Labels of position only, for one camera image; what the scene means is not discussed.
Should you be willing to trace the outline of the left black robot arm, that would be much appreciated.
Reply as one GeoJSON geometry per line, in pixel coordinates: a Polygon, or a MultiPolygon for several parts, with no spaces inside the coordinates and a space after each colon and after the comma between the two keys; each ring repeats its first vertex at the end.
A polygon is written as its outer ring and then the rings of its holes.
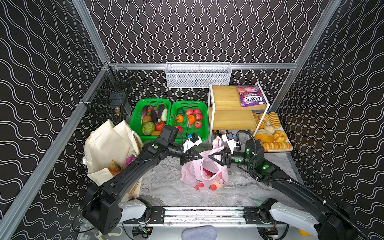
{"type": "Polygon", "coordinates": [[[119,207],[124,195],[149,170],[167,157],[178,157],[181,164],[200,160],[202,156],[192,144],[185,150],[176,144],[181,132],[173,126],[165,126],[162,133],[143,146],[140,154],[119,174],[98,186],[91,185],[86,192],[82,216],[98,231],[106,235],[122,221],[123,209],[119,207]]]}

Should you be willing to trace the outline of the orange Fox's candy bag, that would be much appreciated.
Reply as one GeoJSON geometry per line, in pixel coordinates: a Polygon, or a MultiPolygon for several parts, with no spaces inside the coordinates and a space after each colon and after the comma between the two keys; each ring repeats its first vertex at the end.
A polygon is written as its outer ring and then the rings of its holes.
{"type": "Polygon", "coordinates": [[[111,161],[110,165],[108,166],[108,170],[113,176],[116,176],[118,173],[120,173],[122,169],[123,168],[114,161],[111,161]]]}

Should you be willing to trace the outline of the purple candy bag shelf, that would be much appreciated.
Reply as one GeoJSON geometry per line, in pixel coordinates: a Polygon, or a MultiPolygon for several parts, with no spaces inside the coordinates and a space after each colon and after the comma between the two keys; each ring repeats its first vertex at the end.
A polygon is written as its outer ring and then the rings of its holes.
{"type": "Polygon", "coordinates": [[[126,166],[128,166],[130,163],[132,163],[136,159],[135,156],[126,158],[126,166]]]}

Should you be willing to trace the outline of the pink plastic grocery bag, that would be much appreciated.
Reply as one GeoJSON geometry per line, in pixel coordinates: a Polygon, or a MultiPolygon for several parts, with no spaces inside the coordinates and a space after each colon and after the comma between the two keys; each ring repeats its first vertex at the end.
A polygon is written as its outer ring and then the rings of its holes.
{"type": "Polygon", "coordinates": [[[222,151],[225,146],[220,137],[213,140],[213,148],[201,152],[199,160],[188,162],[182,166],[181,181],[197,191],[216,191],[229,181],[226,166],[222,166],[210,159],[209,156],[222,151]]]}

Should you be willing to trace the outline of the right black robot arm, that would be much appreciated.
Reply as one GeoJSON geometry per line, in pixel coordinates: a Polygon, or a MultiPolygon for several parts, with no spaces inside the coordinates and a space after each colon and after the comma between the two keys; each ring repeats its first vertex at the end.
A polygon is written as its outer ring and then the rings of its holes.
{"type": "Polygon", "coordinates": [[[282,222],[303,230],[318,240],[369,238],[358,227],[351,205],[328,200],[290,177],[265,158],[261,140],[256,140],[253,136],[249,139],[252,145],[242,151],[240,134],[250,135],[245,130],[239,130],[236,136],[232,133],[222,135],[220,138],[228,144],[228,148],[210,154],[209,158],[222,166],[236,164],[257,182],[271,186],[302,207],[302,210],[285,207],[277,200],[269,198],[258,208],[256,215],[261,222],[282,222]]]}

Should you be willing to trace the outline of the cream canvas tote bag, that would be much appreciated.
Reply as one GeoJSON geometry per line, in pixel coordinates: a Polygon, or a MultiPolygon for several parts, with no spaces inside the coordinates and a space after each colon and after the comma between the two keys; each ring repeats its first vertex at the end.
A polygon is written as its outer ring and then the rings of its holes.
{"type": "Polygon", "coordinates": [[[86,139],[82,160],[88,177],[101,186],[115,177],[108,170],[111,161],[124,169],[126,158],[136,157],[142,147],[142,140],[125,121],[114,125],[107,120],[86,139]]]}

